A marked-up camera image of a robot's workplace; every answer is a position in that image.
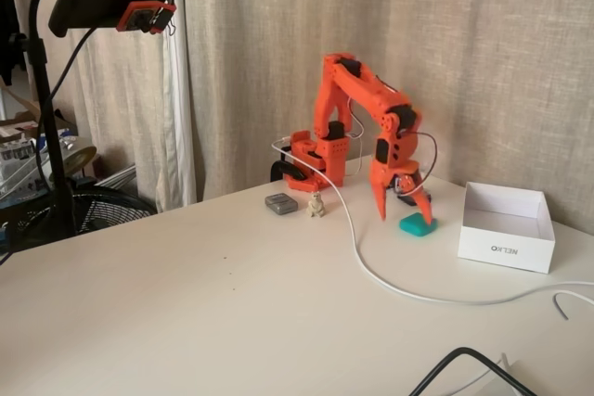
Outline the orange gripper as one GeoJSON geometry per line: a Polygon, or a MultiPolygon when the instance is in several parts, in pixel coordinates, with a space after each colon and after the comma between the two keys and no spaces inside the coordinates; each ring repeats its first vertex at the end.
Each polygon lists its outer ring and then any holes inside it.
{"type": "MultiPolygon", "coordinates": [[[[411,193],[418,185],[419,164],[412,159],[418,146],[415,133],[381,131],[377,139],[375,155],[371,162],[369,183],[381,219],[386,219],[386,190],[394,177],[399,188],[411,193]]],[[[421,187],[410,195],[420,210],[427,225],[433,223],[433,208],[429,194],[421,187]]]]}

